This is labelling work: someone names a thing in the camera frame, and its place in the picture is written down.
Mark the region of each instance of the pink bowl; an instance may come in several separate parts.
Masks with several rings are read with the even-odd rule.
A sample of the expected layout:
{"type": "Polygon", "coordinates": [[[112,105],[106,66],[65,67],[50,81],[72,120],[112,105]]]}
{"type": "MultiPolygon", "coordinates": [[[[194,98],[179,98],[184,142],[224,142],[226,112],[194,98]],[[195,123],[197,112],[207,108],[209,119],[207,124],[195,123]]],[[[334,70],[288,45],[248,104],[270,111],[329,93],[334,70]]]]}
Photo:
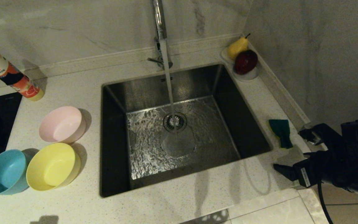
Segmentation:
{"type": "Polygon", "coordinates": [[[46,142],[72,143],[84,134],[85,126],[79,109],[63,106],[45,116],[39,127],[39,136],[46,142]]]}

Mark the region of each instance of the plastic bowl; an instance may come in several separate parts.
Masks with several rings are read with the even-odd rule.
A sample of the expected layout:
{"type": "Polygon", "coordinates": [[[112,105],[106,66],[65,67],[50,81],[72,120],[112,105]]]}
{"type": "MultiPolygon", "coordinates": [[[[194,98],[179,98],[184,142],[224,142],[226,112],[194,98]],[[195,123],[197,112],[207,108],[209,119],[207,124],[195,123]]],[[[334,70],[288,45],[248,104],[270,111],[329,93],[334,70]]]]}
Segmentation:
{"type": "Polygon", "coordinates": [[[75,179],[81,159],[65,143],[54,143],[41,149],[27,168],[27,183],[34,190],[44,191],[63,187],[75,179]]]}
{"type": "Polygon", "coordinates": [[[26,190],[26,170],[30,158],[17,149],[0,154],[0,194],[16,194],[26,190]]]}
{"type": "Polygon", "coordinates": [[[46,142],[72,143],[85,132],[85,119],[73,106],[59,107],[45,116],[39,127],[39,136],[46,142]]]}

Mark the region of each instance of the yellow bowl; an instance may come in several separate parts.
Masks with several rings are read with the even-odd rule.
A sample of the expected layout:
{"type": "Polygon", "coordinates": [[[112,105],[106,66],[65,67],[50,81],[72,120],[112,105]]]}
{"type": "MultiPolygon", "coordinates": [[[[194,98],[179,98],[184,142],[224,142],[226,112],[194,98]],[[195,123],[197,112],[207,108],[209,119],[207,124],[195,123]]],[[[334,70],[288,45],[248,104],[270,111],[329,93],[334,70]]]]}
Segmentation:
{"type": "Polygon", "coordinates": [[[27,183],[40,191],[63,187],[75,179],[80,166],[81,159],[71,146],[54,143],[33,157],[27,168],[27,183]]]}

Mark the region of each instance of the sponge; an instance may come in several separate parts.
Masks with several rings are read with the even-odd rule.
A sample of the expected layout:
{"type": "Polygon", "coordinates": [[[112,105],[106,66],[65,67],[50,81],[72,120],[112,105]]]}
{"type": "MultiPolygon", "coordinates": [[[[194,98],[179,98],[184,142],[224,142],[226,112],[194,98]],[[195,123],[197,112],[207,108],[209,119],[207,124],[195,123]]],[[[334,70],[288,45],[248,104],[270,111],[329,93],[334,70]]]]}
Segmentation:
{"type": "Polygon", "coordinates": [[[290,125],[288,120],[270,119],[269,125],[274,134],[280,138],[280,148],[290,149],[293,147],[290,140],[290,125]]]}

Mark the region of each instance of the white speckled countertop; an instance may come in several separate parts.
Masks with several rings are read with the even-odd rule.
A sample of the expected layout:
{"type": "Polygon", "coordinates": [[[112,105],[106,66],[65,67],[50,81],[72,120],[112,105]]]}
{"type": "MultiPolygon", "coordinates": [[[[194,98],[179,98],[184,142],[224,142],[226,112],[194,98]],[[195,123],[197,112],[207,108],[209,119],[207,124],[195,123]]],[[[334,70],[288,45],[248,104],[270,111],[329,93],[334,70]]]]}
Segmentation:
{"type": "MultiPolygon", "coordinates": [[[[172,71],[223,63],[222,48],[171,56],[172,71]]],[[[260,78],[238,82],[250,110],[272,146],[272,151],[177,179],[132,190],[108,198],[99,195],[101,87],[105,83],[161,75],[148,61],[139,61],[89,71],[50,77],[45,96],[38,102],[23,99],[7,149],[42,149],[48,143],[38,136],[42,118],[60,106],[86,110],[89,129],[75,148],[84,169],[68,186],[47,192],[27,189],[0,196],[1,223],[37,222],[42,216],[57,216],[58,223],[180,223],[230,207],[241,201],[298,185],[275,172],[272,164],[292,165],[309,149],[290,122],[293,149],[280,149],[267,120],[288,119],[260,78]]],[[[0,88],[0,95],[13,92],[0,88]]]]}

